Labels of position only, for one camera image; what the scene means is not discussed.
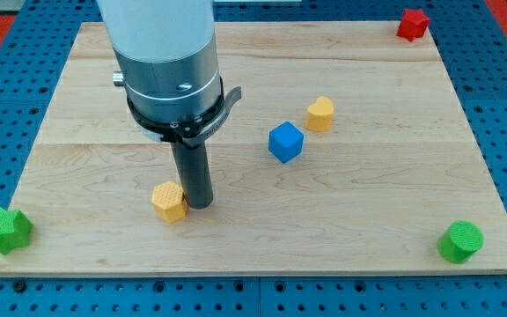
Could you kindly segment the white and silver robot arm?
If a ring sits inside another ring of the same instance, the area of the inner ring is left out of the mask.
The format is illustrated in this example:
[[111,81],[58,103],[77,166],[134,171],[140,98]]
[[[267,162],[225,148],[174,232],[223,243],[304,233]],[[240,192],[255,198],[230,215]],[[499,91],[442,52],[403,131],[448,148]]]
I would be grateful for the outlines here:
[[163,142],[195,136],[220,108],[210,0],[99,0],[135,121]]

